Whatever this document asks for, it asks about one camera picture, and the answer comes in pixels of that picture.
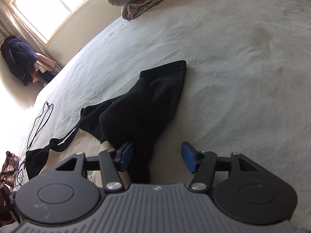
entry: light gray bedspread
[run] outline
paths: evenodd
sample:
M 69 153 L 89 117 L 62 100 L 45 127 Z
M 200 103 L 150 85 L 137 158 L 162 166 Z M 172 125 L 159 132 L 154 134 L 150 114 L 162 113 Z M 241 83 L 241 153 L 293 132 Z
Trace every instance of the light gray bedspread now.
M 55 109 L 32 149 L 63 137 L 82 107 L 175 60 L 188 70 L 156 143 L 152 183 L 192 179 L 183 141 L 219 156 L 241 152 L 295 188 L 292 222 L 311 229 L 311 0 L 164 0 L 136 20 L 117 19 L 40 92 L 34 117 L 46 100 Z

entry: white logo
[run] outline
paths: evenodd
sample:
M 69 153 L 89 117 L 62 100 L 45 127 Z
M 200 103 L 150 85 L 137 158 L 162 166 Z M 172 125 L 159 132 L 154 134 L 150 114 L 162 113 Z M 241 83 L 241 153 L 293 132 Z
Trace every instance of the white logo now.
M 153 189 L 155 189 L 155 191 L 160 191 L 162 189 L 162 187 L 157 186 L 157 187 L 154 187 Z

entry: window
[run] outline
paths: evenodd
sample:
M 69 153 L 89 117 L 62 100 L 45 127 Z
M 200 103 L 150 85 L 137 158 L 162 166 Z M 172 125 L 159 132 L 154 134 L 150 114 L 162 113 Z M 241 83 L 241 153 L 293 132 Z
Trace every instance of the window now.
M 10 5 L 44 43 L 86 0 L 12 0 Z

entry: pile of clothes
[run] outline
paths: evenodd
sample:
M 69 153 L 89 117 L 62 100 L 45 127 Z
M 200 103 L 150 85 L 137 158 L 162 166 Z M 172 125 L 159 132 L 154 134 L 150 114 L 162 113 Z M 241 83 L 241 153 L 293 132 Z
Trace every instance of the pile of clothes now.
M 33 52 L 16 36 L 7 37 L 0 51 L 11 73 L 25 86 L 37 82 L 45 86 L 61 70 L 54 60 Z

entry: curtain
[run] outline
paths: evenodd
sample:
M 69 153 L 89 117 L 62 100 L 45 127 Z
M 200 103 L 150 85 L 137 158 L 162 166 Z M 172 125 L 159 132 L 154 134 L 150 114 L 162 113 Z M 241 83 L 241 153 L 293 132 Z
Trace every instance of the curtain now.
M 46 48 L 24 27 L 6 2 L 0 0 L 0 38 L 5 39 L 9 36 L 17 36 L 21 41 L 27 43 L 34 52 L 50 56 Z

